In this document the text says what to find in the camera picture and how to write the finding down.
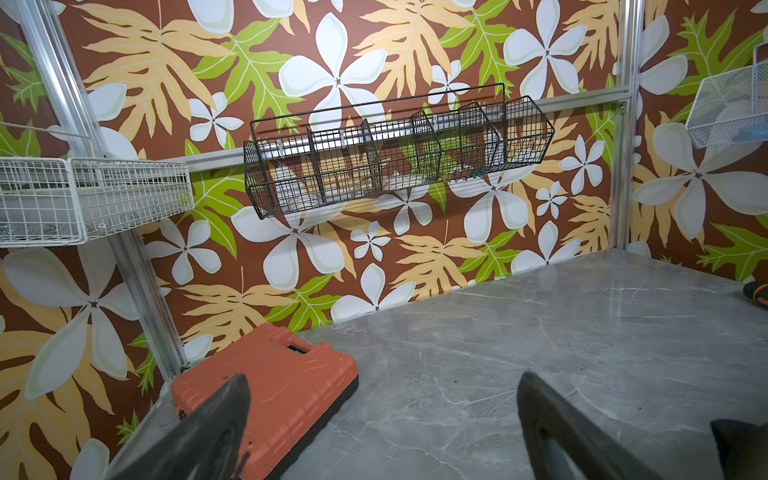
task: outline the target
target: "white plumeria flower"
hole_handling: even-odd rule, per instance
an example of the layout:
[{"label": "white plumeria flower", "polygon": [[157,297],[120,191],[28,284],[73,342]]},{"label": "white plumeria flower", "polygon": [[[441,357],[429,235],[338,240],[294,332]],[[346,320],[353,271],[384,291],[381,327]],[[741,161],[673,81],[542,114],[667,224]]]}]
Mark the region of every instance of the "white plumeria flower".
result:
[{"label": "white plumeria flower", "polygon": [[559,23],[558,0],[541,0],[536,8],[536,27],[543,43],[524,28],[512,32],[504,42],[504,60],[507,65],[516,67],[534,58],[541,58],[538,65],[525,75],[520,84],[521,95],[528,95],[534,100],[541,98],[547,87],[547,63],[552,66],[554,76],[563,90],[572,94],[578,93],[576,67],[568,60],[555,58],[555,55],[567,57],[576,53],[587,36],[587,26],[579,25],[566,31],[552,43]]},{"label": "white plumeria flower", "polygon": [[[378,102],[378,98],[364,88],[352,88],[351,84],[372,84],[384,69],[387,52],[374,50],[350,64],[341,74],[341,65],[346,56],[346,27],[333,13],[329,13],[317,25],[315,42],[320,57],[330,69],[318,65],[304,55],[292,57],[283,64],[278,73],[280,87],[290,97],[303,97],[331,87],[330,93],[313,110],[333,108],[330,111],[315,111],[310,115],[310,125],[320,130],[341,127],[341,94],[352,104]],[[384,106],[381,103],[355,107],[357,113],[368,121],[383,121]]]},{"label": "white plumeria flower", "polygon": [[103,309],[127,320],[138,320],[136,305],[125,283],[104,295],[118,263],[109,240],[100,238],[78,245],[78,254],[88,293],[80,289],[67,267],[47,248],[21,248],[3,261],[8,280],[24,299],[44,306],[81,307],[35,356],[24,390],[27,399],[53,392],[72,376],[85,352],[89,320],[96,368],[119,379],[127,375],[123,342]]},{"label": "white plumeria flower", "polygon": [[440,65],[432,66],[432,81],[439,83],[442,87],[433,88],[429,91],[427,101],[431,105],[437,105],[442,101],[443,95],[448,98],[448,106],[451,110],[458,108],[458,96],[465,94],[469,85],[463,81],[454,81],[458,74],[462,73],[462,63],[459,60],[451,62],[451,73],[445,76],[445,70]]},{"label": "white plumeria flower", "polygon": [[768,0],[760,0],[760,2],[757,3],[754,7],[752,7],[752,10],[750,10],[752,13],[768,13]]},{"label": "white plumeria flower", "polygon": [[283,238],[264,259],[264,276],[278,290],[293,290],[299,281],[299,254],[296,245],[301,241],[312,265],[323,275],[344,268],[344,254],[333,240],[310,233],[309,230],[332,220],[346,203],[308,210],[302,220],[301,212],[286,214],[288,226],[275,217],[259,218],[256,210],[245,207],[232,216],[235,230],[249,242],[271,242]]},{"label": "white plumeria flower", "polygon": [[587,156],[587,145],[584,143],[584,138],[579,135],[576,138],[576,147],[574,148],[576,157],[566,157],[560,162],[560,168],[563,170],[576,170],[576,176],[571,181],[571,193],[573,195],[579,195],[584,189],[584,172],[589,176],[589,183],[592,187],[596,187],[603,181],[603,168],[600,165],[595,165],[594,162],[598,161],[605,152],[605,142],[602,140],[596,141],[592,144],[592,148],[589,150]]},{"label": "white plumeria flower", "polygon": [[[309,0],[310,3],[317,3],[319,0]],[[336,9],[338,13],[344,9],[344,0],[331,0],[331,5]]]},{"label": "white plumeria flower", "polygon": [[170,219],[160,220],[160,232],[168,242],[155,240],[147,245],[147,253],[150,258],[161,258],[180,253],[174,262],[170,274],[179,285],[185,285],[192,281],[194,272],[189,257],[197,261],[203,270],[208,273],[216,273],[221,268],[219,254],[208,248],[194,248],[208,241],[210,238],[210,223],[208,220],[195,220],[190,225],[187,233],[187,242],[181,236],[179,227]]},{"label": "white plumeria flower", "polygon": [[545,202],[538,206],[536,209],[536,216],[541,217],[542,215],[547,213],[547,210],[552,211],[552,218],[555,220],[558,219],[560,216],[560,207],[558,205],[562,205],[565,203],[567,198],[563,195],[558,195],[558,192],[560,191],[562,187],[560,186],[560,181],[556,181],[552,184],[552,187],[547,190],[546,188],[539,188],[536,190],[536,198],[538,200],[544,200]]},{"label": "white plumeria flower", "polygon": [[[661,50],[670,37],[670,24],[666,15],[653,20],[641,33],[640,69]],[[614,64],[613,74],[618,74]],[[665,95],[682,82],[688,74],[688,57],[675,55],[640,73],[640,87],[654,95]],[[635,120],[643,113],[643,97],[638,88],[635,95]]]},{"label": "white plumeria flower", "polygon": [[650,258],[650,248],[647,242],[631,242],[627,245],[627,252]]},{"label": "white plumeria flower", "polygon": [[[331,0],[333,7],[341,12],[344,0]],[[267,18],[284,18],[293,15],[293,0],[253,0],[253,4],[261,15]]]},{"label": "white plumeria flower", "polygon": [[467,282],[467,286],[466,287],[462,287],[461,285],[454,285],[454,286],[451,287],[451,290],[453,290],[453,291],[461,290],[462,288],[468,288],[470,286],[475,286],[477,284],[478,284],[477,281],[473,278],[472,280],[469,280]]},{"label": "white plumeria flower", "polygon": [[69,480],[100,480],[109,465],[109,448],[97,439],[83,445],[69,474]]},{"label": "white plumeria flower", "polygon": [[224,148],[224,145],[227,143],[227,131],[237,130],[243,126],[243,121],[239,118],[219,117],[224,108],[227,108],[227,96],[221,91],[214,94],[216,107],[211,108],[210,112],[198,98],[190,98],[189,102],[192,116],[206,120],[202,124],[195,124],[190,127],[190,138],[193,141],[205,140],[210,135],[210,129],[213,128],[216,131],[216,139],[219,141],[219,145]]},{"label": "white plumeria flower", "polygon": [[753,153],[761,145],[738,144],[709,147],[701,165],[694,161],[694,147],[683,124],[663,124],[654,132],[654,150],[659,158],[683,171],[681,175],[651,180],[634,191],[641,204],[661,205],[685,190],[672,210],[680,232],[692,240],[703,229],[707,212],[706,181],[715,194],[732,210],[745,215],[768,213],[768,177],[755,172],[713,173]]},{"label": "white plumeria flower", "polygon": [[[89,93],[88,100],[91,103],[96,119],[99,121],[109,121],[117,118],[123,110],[123,106],[125,106],[126,92],[127,87],[125,84],[111,83],[102,85]],[[61,130],[63,129],[58,125],[48,127],[51,135],[59,140],[68,141],[69,136],[56,133]],[[112,156],[125,160],[138,159],[136,148],[122,133],[109,127],[99,127],[99,131],[106,143],[107,152],[112,154]]]},{"label": "white plumeria flower", "polygon": [[411,217],[408,210],[413,211],[413,216],[423,226],[429,225],[432,221],[432,208],[425,202],[417,202],[429,192],[429,185],[413,187],[411,194],[407,190],[397,190],[394,195],[383,194],[373,202],[374,207],[382,210],[391,210],[392,208],[402,207],[395,216],[395,233],[403,235],[411,229]]},{"label": "white plumeria flower", "polygon": [[523,250],[512,261],[512,272],[523,273],[551,263],[562,262],[576,255],[581,240],[574,239],[552,254],[559,238],[558,226],[549,220],[538,232],[538,249],[541,255],[531,250]]},{"label": "white plumeria flower", "polygon": [[[61,2],[53,2],[53,7],[56,15],[61,15],[65,8],[67,8],[67,5]],[[0,0],[0,8],[3,9],[7,16],[11,17],[11,20],[18,24],[22,23],[22,18],[18,14],[18,8],[16,8],[16,0]]]},{"label": "white plumeria flower", "polygon": [[371,253],[373,253],[373,258],[379,262],[382,261],[384,253],[380,247],[384,247],[391,239],[386,236],[377,237],[376,235],[379,234],[380,230],[381,226],[379,225],[378,220],[371,222],[368,226],[367,234],[359,228],[352,230],[349,238],[353,242],[362,242],[362,245],[355,249],[355,258],[363,258],[368,254],[368,250],[370,249]]},{"label": "white plumeria flower", "polygon": [[187,3],[203,30],[221,35],[232,30],[235,19],[233,0],[187,0]]},{"label": "white plumeria flower", "polygon": [[187,361],[193,362],[204,358],[213,344],[213,335],[200,335],[186,342],[184,344],[184,355],[187,357]]},{"label": "white plumeria flower", "polygon": [[455,180],[448,183],[451,192],[459,198],[473,198],[482,195],[464,216],[464,231],[472,243],[485,243],[491,234],[493,221],[493,202],[498,200],[502,210],[502,220],[509,230],[528,224],[528,206],[515,194],[510,194],[508,187],[517,180],[531,173],[533,169],[515,168],[505,172],[488,174],[488,182],[482,177],[468,180]]},{"label": "white plumeria flower", "polygon": [[371,263],[360,276],[362,292],[368,297],[370,303],[354,295],[345,295],[331,307],[331,318],[334,322],[343,322],[358,316],[368,315],[377,310],[405,305],[411,300],[413,291],[416,289],[416,283],[409,282],[395,288],[379,301],[385,285],[384,270],[375,263]]}]

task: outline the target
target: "colorful items in basket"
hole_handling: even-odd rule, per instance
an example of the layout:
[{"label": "colorful items in basket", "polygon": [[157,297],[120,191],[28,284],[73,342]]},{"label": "colorful items in basket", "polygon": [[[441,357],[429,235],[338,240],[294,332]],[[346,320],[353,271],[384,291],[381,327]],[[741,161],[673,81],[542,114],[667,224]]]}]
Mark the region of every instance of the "colorful items in basket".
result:
[{"label": "colorful items in basket", "polygon": [[734,143],[746,143],[768,140],[768,122],[750,125],[739,129],[739,134],[733,139]]}]

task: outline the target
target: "orange tool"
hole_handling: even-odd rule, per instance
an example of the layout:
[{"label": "orange tool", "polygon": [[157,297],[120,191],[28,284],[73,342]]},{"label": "orange tool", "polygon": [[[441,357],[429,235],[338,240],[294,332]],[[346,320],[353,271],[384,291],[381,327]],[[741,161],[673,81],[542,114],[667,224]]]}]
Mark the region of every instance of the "orange tool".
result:
[{"label": "orange tool", "polygon": [[246,376],[251,394],[240,444],[240,457],[250,455],[242,480],[279,477],[358,383],[351,355],[265,323],[174,380],[170,390],[180,418],[237,373]]}]

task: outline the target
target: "tropical wallpaper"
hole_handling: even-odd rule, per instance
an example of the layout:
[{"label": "tropical wallpaper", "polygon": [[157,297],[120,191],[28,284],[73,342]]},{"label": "tropical wallpaper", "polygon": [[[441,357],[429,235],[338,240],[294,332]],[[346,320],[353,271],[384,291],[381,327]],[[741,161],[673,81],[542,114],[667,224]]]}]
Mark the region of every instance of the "tropical wallpaper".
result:
[{"label": "tropical wallpaper", "polygon": [[[768,41],[768,2],[657,2],[645,22],[630,249],[742,282],[766,279],[768,150],[696,150],[684,124],[702,79],[751,65]],[[647,77],[665,64],[680,81],[659,92]]]}]

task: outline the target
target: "gray marble floor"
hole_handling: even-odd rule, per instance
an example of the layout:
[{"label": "gray marble floor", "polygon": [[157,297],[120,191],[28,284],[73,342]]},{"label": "gray marble floor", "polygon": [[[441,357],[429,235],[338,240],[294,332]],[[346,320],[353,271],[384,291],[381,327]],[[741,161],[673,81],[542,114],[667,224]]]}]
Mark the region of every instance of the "gray marble floor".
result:
[{"label": "gray marble floor", "polygon": [[305,332],[360,384],[283,478],[532,478],[526,369],[665,478],[722,478],[709,421],[768,422],[768,310],[740,288],[614,250]]}]

